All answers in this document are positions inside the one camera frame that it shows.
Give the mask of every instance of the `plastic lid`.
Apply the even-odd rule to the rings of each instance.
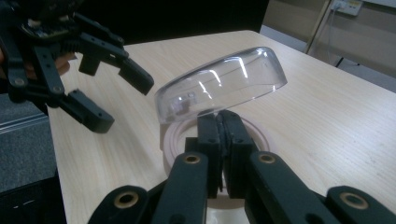
[[[159,122],[196,119],[256,99],[284,86],[273,50],[245,49],[177,77],[155,93]]]

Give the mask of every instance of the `wooden table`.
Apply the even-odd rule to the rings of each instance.
[[[331,187],[351,186],[396,213],[396,94],[272,39],[241,31],[126,47],[154,77],[147,96],[118,76],[115,67],[103,63],[89,77],[78,72],[79,62],[72,62],[62,77],[66,90],[84,91],[115,123],[106,134],[92,133],[62,109],[49,111],[68,223],[87,223],[115,188],[151,189],[165,180],[154,104],[161,86],[203,63],[258,46],[275,51],[289,83],[231,110],[265,127],[279,156],[312,190],[325,195]],[[247,222],[242,209],[229,214]],[[227,219],[218,223],[243,223]]]

